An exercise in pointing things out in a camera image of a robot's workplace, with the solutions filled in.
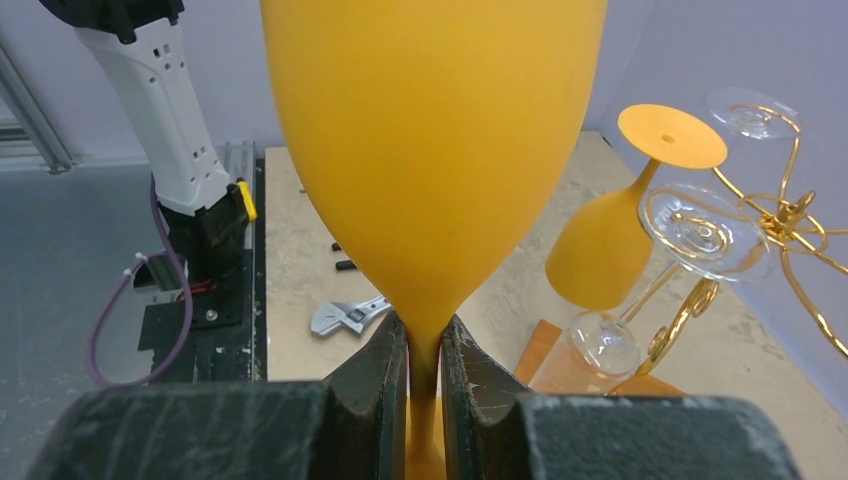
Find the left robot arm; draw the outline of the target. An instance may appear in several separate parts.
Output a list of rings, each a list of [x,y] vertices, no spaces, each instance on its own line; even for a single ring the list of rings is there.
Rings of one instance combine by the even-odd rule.
[[[191,82],[180,1],[46,1],[71,26],[115,89],[155,183],[159,219],[196,280],[242,264],[256,217],[249,191],[217,155]]]

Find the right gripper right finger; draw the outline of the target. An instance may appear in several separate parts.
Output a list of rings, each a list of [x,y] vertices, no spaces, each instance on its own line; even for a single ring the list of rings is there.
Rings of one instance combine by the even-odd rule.
[[[774,424],[716,396],[532,392],[453,318],[441,346],[451,479],[797,479]]]

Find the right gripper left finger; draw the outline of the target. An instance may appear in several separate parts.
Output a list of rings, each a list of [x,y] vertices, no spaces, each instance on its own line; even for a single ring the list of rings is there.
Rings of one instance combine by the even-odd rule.
[[[388,314],[318,381],[166,383],[82,396],[32,479],[401,479],[407,336]]]

